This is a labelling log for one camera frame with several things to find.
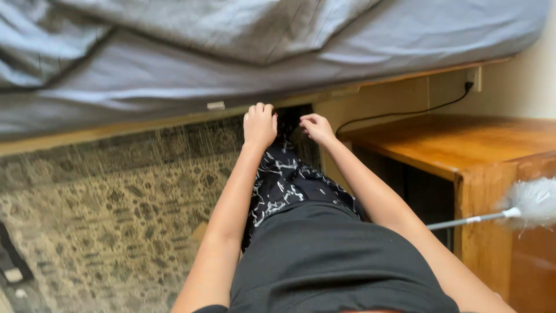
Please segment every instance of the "carpet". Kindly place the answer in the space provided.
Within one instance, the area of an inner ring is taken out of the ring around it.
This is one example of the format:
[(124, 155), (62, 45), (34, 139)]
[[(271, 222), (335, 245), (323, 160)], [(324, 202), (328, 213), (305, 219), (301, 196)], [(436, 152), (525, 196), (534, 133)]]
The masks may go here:
[(169, 312), (242, 142), (240, 116), (0, 158), (0, 219), (34, 274), (1, 282), (16, 312)]

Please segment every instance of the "black cable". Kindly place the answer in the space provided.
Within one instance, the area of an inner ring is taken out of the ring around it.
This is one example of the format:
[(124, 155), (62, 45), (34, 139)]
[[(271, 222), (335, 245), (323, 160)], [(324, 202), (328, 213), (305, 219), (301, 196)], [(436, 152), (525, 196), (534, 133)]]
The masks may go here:
[(413, 111), (413, 112), (386, 113), (386, 114), (370, 116), (368, 118), (361, 118), (361, 119), (355, 119), (355, 120), (347, 121), (347, 122), (343, 123), (342, 125), (340, 125), (340, 127), (338, 127), (338, 129), (336, 129), (336, 137), (338, 137), (338, 133), (340, 132), (340, 129), (342, 129), (344, 126), (349, 125), (351, 123), (367, 121), (367, 120), (374, 120), (374, 119), (379, 119), (379, 118), (385, 118), (387, 116), (399, 116), (399, 115), (410, 115), (410, 114), (425, 113), (425, 112), (428, 112), (428, 111), (436, 110), (436, 109), (439, 109), (441, 107), (445, 107), (447, 105), (456, 103), (459, 100), (465, 98), (465, 96), (467, 96), (467, 94), (469, 93), (469, 91), (471, 90), (472, 87), (473, 87), (472, 82), (470, 82), (470, 81), (466, 82), (465, 83), (465, 93), (463, 94), (463, 96), (461, 96), (460, 98), (457, 98), (456, 100), (454, 100), (452, 102), (444, 103), (444, 104), (441, 104), (439, 106), (431, 107), (429, 109), (420, 110), (420, 111)]

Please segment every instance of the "wall outlet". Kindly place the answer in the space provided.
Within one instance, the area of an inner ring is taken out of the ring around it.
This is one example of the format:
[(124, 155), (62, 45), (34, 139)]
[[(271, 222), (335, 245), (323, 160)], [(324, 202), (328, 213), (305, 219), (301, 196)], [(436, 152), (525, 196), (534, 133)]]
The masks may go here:
[(465, 81), (473, 83), (470, 91), (480, 92), (483, 89), (483, 67), (477, 66), (467, 69), (467, 77)]

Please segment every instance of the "mattress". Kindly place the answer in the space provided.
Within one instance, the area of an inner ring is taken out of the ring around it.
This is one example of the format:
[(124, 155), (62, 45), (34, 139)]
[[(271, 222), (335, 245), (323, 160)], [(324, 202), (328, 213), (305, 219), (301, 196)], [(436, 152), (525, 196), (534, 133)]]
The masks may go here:
[(382, 1), (320, 51), (268, 66), (116, 31), (54, 85), (0, 95), (0, 140), (272, 101), (326, 86), (501, 58), (540, 36), (549, 0)]

